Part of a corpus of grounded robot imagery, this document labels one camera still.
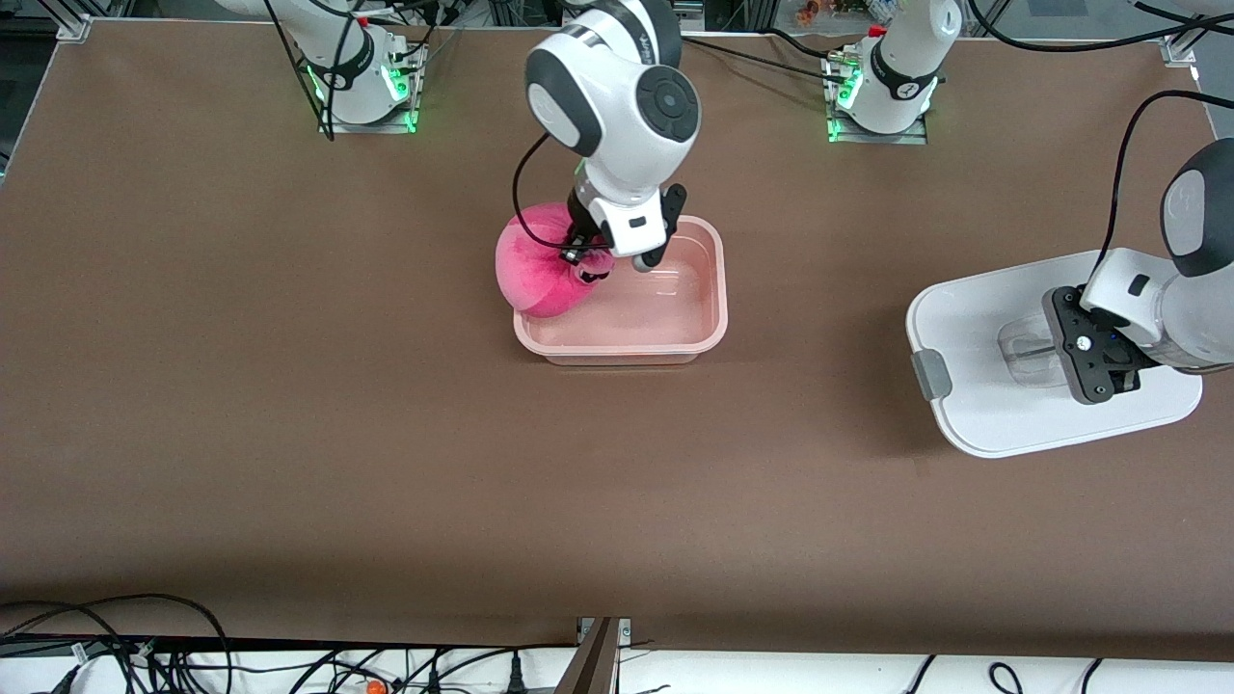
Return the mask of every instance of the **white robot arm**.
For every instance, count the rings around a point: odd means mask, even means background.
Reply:
[[[322,109],[333,91],[336,122],[380,121],[411,96],[404,75],[410,67],[407,40],[352,19],[348,0],[269,0],[269,9],[265,0],[215,1],[239,15],[267,17],[274,11],[312,70]]]
[[[861,72],[839,106],[870,132],[908,130],[929,109],[938,68],[963,23],[955,0],[905,0],[885,36],[856,44]]]
[[[603,237],[634,265],[659,262],[680,186],[660,185],[698,133],[698,95],[676,65],[681,31],[665,0],[598,0],[527,56],[527,102],[558,142],[584,157],[570,194],[573,242]]]
[[[1170,259],[1116,248],[1080,305],[1159,364],[1203,372],[1234,363],[1234,138],[1201,149],[1161,200]]]

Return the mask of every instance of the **pink stuffed toy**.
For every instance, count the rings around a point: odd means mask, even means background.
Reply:
[[[570,212],[564,203],[528,207],[523,219],[542,240],[565,243]],[[518,217],[506,224],[497,240],[497,285],[516,311],[536,319],[559,316],[586,299],[613,269],[613,257],[605,249],[587,251],[578,265],[560,259],[559,253],[527,236]]]

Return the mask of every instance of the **pink plastic bin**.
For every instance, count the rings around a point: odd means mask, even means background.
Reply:
[[[515,311],[515,335],[554,364],[621,367],[684,364],[711,349],[728,328],[724,247],[716,228],[684,216],[664,261],[649,273],[618,259],[611,275],[564,315]]]

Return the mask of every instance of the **brown tabletop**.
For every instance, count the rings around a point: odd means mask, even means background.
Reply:
[[[982,461],[903,328],[933,283],[1099,245],[1124,125],[1186,70],[961,42],[930,144],[859,146],[810,79],[687,47],[675,178],[723,236],[728,335],[571,370],[492,275],[539,38],[465,32],[421,132],[333,144],[269,26],[60,47],[0,189],[6,596],[175,592],[237,636],[517,643],[605,612],[664,647],[1234,657],[1234,378],[1181,424]],[[1145,116],[1119,245],[1164,252],[1161,191],[1211,140],[1196,104]],[[574,163],[545,147],[524,201]]]

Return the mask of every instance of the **mounting plate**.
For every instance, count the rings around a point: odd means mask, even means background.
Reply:
[[[428,62],[428,46],[420,46],[407,56],[407,90],[410,96],[399,104],[390,115],[380,121],[352,125],[346,122],[334,123],[334,133],[346,135],[407,135],[420,128],[420,100],[424,93],[424,67]]]
[[[1178,51],[1172,41],[1174,37],[1167,36],[1160,40],[1161,46],[1161,61],[1165,62],[1167,68],[1190,68],[1196,64],[1196,52],[1191,48]]]
[[[843,53],[855,49],[855,46],[845,46]],[[848,68],[837,67],[827,58],[822,59],[823,74],[827,75],[839,75],[845,79],[851,79]],[[823,83],[823,101],[827,104],[827,141],[828,142],[865,142],[875,144],[926,144],[926,117],[917,116],[913,125],[908,126],[908,130],[903,132],[897,132],[895,135],[880,135],[877,132],[870,132],[864,127],[859,126],[853,116],[848,114],[844,109],[839,107],[840,93],[849,88],[845,84],[837,84],[833,82]]]
[[[595,624],[595,622],[596,622],[596,617],[579,617],[579,626],[578,626],[578,631],[575,632],[575,642],[576,643],[582,643],[582,640],[586,638],[587,632],[591,631],[591,625]],[[629,646],[629,643],[631,643],[629,642],[629,635],[631,635],[629,619],[617,620],[617,626],[618,626],[618,629],[621,629],[621,636],[617,640],[617,646],[618,647]]]
[[[1082,285],[1060,286],[1043,298],[1041,307],[1071,395],[1086,405],[1099,405],[1120,393],[1139,390],[1139,372],[1160,364],[1080,307],[1082,295]]]

